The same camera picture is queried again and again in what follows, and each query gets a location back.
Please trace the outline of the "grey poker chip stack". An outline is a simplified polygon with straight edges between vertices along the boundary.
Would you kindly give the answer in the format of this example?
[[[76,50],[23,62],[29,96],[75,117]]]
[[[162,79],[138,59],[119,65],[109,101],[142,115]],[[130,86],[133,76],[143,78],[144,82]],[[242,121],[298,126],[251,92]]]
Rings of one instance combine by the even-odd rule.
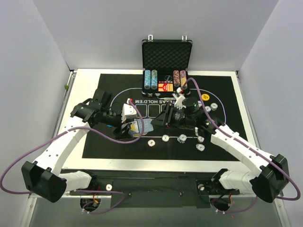
[[[163,135],[163,136],[162,136],[162,140],[163,140],[164,142],[168,142],[168,141],[169,141],[169,136],[168,136],[168,135]]]

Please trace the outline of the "blue poker chip stack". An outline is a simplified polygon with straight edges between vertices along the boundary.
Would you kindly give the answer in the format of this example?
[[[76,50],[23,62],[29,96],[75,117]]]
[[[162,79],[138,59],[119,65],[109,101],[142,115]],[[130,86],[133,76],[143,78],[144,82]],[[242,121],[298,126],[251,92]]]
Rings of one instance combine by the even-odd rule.
[[[185,143],[187,140],[187,136],[185,134],[180,134],[178,137],[177,137],[177,141],[181,144]]]

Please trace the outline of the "blue chips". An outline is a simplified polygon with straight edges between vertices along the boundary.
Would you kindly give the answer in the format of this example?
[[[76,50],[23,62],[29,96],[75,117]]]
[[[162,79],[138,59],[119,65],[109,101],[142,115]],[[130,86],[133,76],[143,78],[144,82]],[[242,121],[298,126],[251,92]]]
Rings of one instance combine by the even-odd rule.
[[[197,143],[196,144],[196,149],[198,151],[204,151],[205,150],[205,146],[203,144],[201,144],[201,143]]]
[[[206,109],[207,112],[211,111],[211,108],[209,106],[206,106],[205,109]]]

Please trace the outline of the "grey chips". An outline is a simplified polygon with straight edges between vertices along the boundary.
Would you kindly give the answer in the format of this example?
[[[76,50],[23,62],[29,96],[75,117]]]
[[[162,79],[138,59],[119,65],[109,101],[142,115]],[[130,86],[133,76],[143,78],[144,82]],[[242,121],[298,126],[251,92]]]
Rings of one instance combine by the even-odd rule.
[[[215,111],[218,108],[218,104],[217,103],[211,103],[210,108],[211,108],[212,111]]]
[[[198,136],[197,137],[197,141],[199,142],[199,143],[203,143],[204,142],[204,137],[202,137],[202,136]]]

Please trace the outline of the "blue playing card deck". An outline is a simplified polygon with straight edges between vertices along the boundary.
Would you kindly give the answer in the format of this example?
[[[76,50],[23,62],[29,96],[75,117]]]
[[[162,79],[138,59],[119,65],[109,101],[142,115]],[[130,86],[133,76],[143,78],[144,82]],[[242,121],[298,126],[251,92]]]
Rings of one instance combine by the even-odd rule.
[[[139,137],[142,131],[141,121],[133,121],[121,126],[122,132],[131,137]]]

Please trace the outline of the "red poker chip stack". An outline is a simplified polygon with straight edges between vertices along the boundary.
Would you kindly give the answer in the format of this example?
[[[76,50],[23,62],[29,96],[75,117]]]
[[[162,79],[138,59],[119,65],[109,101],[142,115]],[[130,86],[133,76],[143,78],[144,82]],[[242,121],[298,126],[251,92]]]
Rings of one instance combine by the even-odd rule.
[[[153,147],[155,145],[155,140],[149,140],[148,146]]]

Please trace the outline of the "yellow big blind button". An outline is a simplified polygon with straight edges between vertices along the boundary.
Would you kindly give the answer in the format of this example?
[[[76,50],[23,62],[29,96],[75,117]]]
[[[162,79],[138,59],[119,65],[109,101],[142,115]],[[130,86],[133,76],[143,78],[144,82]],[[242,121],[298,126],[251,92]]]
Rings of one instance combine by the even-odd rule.
[[[210,99],[210,96],[208,94],[202,94],[201,98],[203,101],[208,101]]]

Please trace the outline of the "blue backed playing cards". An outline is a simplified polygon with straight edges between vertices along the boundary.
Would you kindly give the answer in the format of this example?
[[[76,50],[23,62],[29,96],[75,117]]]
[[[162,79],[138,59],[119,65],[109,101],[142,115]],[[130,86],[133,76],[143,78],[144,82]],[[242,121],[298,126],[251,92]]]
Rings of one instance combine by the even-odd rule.
[[[138,119],[138,129],[139,129],[139,134],[143,131],[143,136],[146,135],[149,132],[152,132],[153,125],[151,124],[152,119],[151,118],[143,118],[143,121],[141,119]]]

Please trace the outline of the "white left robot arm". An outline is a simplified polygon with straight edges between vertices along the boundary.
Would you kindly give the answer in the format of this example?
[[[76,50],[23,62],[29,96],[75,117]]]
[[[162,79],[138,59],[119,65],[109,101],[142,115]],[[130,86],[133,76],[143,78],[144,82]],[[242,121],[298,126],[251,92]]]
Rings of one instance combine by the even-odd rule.
[[[61,173],[63,164],[79,141],[94,126],[103,123],[113,126],[116,143],[127,144],[127,139],[133,143],[139,136],[152,131],[152,119],[139,119],[138,111],[129,103],[123,104],[122,111],[111,111],[112,95],[101,89],[96,89],[94,96],[77,104],[71,112],[62,131],[62,136],[54,142],[32,163],[26,162],[21,172],[26,188],[54,203],[64,193],[82,190],[91,195],[97,190],[97,177],[87,170]]]

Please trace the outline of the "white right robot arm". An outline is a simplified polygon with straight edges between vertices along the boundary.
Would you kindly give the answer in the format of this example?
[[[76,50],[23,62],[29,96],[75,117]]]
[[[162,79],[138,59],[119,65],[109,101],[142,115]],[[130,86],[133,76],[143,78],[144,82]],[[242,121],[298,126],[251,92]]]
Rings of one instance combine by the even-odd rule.
[[[252,191],[261,200],[272,203],[288,184],[287,159],[278,154],[264,152],[218,120],[209,120],[194,97],[173,94],[175,102],[167,104],[164,126],[168,128],[192,129],[196,136],[209,139],[242,162],[246,172],[221,169],[211,182],[212,190],[223,193],[226,190]]]

